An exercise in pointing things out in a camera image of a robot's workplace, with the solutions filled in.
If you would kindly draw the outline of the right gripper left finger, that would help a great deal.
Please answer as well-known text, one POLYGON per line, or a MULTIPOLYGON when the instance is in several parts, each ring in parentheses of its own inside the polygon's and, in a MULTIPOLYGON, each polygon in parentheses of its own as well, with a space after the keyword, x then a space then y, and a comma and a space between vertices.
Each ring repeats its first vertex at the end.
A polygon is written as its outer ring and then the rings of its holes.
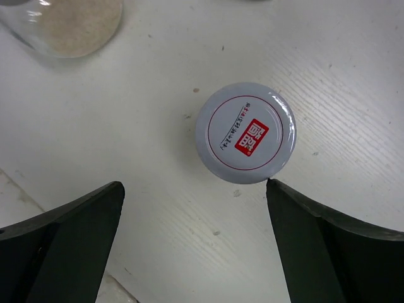
POLYGON ((1 228, 1 302, 95 302, 124 197, 114 181, 1 228))

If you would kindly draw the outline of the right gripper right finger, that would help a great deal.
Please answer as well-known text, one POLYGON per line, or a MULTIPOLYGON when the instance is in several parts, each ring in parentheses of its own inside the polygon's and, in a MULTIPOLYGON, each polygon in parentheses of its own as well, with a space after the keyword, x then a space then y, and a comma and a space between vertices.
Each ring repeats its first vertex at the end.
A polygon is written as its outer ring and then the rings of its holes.
POLYGON ((291 302, 403 302, 403 232, 334 210, 268 179, 291 302))

